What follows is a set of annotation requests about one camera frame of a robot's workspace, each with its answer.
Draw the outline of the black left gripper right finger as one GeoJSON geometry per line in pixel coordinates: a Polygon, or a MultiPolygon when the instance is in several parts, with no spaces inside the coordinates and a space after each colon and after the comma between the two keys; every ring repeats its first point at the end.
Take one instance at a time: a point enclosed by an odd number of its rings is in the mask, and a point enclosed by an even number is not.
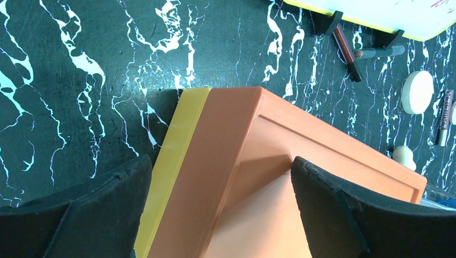
{"type": "Polygon", "coordinates": [[[291,182],[313,257],[455,257],[455,212],[394,199],[296,157],[291,182]]]}

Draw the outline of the yellow-framed whiteboard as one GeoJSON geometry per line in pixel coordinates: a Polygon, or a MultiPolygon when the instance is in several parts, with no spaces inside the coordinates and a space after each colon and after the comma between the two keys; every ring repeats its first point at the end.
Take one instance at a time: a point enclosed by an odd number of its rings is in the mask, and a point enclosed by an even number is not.
{"type": "Polygon", "coordinates": [[[394,33],[416,41],[436,37],[455,23],[455,0],[295,0],[289,5],[331,16],[343,13],[342,20],[394,33]]]}

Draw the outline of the beige gourd makeup sponge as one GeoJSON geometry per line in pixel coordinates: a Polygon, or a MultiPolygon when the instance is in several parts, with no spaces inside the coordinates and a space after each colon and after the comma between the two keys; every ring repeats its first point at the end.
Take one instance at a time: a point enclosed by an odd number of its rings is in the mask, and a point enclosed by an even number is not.
{"type": "Polygon", "coordinates": [[[416,164],[413,160],[413,152],[407,146],[397,146],[392,152],[392,159],[399,164],[407,167],[408,169],[415,171],[416,164]]]}

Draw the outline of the dark red lip gloss tube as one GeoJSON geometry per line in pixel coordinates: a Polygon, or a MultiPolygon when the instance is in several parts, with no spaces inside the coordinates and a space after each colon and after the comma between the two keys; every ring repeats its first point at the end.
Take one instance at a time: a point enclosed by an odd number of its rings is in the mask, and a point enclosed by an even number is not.
{"type": "Polygon", "coordinates": [[[350,46],[348,45],[347,39],[340,25],[337,25],[334,29],[333,36],[335,37],[337,45],[343,55],[343,58],[347,66],[347,70],[350,72],[352,81],[361,82],[362,76],[355,62],[355,56],[350,46]]]}

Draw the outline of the orange drawer organizer box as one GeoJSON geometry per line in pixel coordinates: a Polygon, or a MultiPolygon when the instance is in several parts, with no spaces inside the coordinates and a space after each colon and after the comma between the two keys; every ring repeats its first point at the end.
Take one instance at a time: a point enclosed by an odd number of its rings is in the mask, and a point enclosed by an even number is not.
{"type": "Polygon", "coordinates": [[[261,87],[182,91],[152,170],[136,257],[310,257],[296,157],[409,203],[427,180],[261,87]]]}

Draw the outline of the clear plastic drawer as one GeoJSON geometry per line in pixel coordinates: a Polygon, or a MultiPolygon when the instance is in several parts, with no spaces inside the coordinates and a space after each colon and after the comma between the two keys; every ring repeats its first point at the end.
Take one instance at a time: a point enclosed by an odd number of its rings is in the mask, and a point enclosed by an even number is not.
{"type": "Polygon", "coordinates": [[[420,205],[455,211],[455,195],[427,184],[420,205]]]}

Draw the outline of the large round beige puff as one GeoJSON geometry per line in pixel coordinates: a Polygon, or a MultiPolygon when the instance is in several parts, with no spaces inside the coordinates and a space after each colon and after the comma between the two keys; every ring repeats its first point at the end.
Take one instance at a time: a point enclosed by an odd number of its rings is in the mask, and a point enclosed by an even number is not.
{"type": "Polygon", "coordinates": [[[422,114],[430,105],[433,77],[428,71],[414,71],[405,79],[401,104],[407,114],[422,114]]]}

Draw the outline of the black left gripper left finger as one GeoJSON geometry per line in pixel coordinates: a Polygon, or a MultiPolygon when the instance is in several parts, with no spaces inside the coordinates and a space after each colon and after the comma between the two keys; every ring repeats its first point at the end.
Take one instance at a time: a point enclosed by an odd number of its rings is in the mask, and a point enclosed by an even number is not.
{"type": "Polygon", "coordinates": [[[152,177],[141,155],[92,180],[1,208],[1,257],[130,257],[152,177]]]}

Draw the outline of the green silver makeup pen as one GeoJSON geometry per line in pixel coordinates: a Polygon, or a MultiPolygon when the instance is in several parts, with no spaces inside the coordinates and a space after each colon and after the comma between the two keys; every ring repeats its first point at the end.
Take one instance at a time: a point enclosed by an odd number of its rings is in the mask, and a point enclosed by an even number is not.
{"type": "Polygon", "coordinates": [[[401,55],[404,52],[405,52],[404,46],[392,46],[392,47],[388,47],[388,48],[384,48],[384,47],[363,48],[363,49],[356,49],[354,51],[354,56],[356,59],[372,59],[372,58],[377,58],[377,57],[401,55]]]}

